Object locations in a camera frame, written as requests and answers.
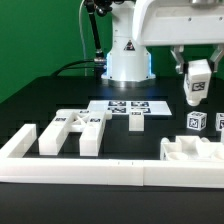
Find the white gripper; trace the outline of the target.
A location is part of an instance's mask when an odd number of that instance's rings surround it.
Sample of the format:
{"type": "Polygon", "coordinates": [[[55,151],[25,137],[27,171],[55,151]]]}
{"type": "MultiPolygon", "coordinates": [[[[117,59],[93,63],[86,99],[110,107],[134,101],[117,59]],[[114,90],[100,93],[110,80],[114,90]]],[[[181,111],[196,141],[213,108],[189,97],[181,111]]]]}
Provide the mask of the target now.
{"type": "Polygon", "coordinates": [[[209,59],[217,72],[224,57],[224,1],[137,0],[132,34],[139,45],[172,46],[178,74],[184,73],[183,45],[219,44],[209,59]]]}

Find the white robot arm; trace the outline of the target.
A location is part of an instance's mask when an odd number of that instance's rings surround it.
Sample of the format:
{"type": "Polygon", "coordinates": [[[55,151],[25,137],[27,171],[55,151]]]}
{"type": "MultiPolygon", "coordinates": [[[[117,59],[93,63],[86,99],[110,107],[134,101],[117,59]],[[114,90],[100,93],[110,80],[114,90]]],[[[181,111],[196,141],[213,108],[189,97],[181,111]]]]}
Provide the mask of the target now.
{"type": "Polygon", "coordinates": [[[224,56],[224,0],[123,0],[112,3],[113,47],[105,80],[121,85],[151,78],[148,46],[169,46],[185,73],[190,64],[181,53],[187,45],[214,45],[208,60],[215,72],[224,56]]]}

